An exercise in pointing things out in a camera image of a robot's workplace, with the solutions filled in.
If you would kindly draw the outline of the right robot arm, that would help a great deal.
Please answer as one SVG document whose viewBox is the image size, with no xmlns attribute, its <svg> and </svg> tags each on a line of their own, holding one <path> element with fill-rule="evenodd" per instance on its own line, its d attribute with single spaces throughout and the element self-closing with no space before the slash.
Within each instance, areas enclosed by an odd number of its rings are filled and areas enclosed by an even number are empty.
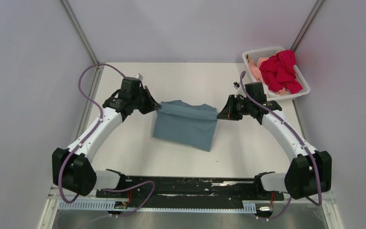
<svg viewBox="0 0 366 229">
<path fill-rule="evenodd" d="M 329 191 L 332 184 L 330 154 L 318 151 L 295 131 L 279 103 L 267 100 L 261 83 L 247 83 L 244 88 L 244 95 L 228 96 L 217 119 L 239 121 L 245 115 L 251 116 L 271 133 L 290 160 L 285 173 L 263 172 L 255 176 L 254 195 L 265 199 L 276 191 L 301 199 Z"/>
</svg>

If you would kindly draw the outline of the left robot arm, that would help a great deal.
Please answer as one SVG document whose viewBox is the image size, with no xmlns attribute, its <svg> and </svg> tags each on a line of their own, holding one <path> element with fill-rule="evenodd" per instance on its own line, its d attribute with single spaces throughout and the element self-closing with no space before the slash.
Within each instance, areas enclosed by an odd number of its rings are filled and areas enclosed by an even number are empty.
<svg viewBox="0 0 366 229">
<path fill-rule="evenodd" d="M 99 115 L 85 132 L 65 149 L 54 150 L 53 183 L 80 196 L 108 189 L 114 197 L 122 197 L 127 190 L 126 183 L 121 181 L 124 174 L 111 169 L 94 170 L 93 159 L 110 134 L 135 110 L 145 115 L 160 108 L 142 84 L 140 74 L 124 78 L 120 89 L 104 101 Z"/>
</svg>

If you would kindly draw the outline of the blue-grey t-shirt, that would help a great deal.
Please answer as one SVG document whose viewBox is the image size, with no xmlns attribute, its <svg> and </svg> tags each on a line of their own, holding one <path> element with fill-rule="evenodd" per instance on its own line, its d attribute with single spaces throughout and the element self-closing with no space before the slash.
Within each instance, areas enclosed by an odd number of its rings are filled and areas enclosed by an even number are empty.
<svg viewBox="0 0 366 229">
<path fill-rule="evenodd" d="M 217 126 L 217 109 L 181 100 L 161 102 L 152 137 L 209 152 Z"/>
</svg>

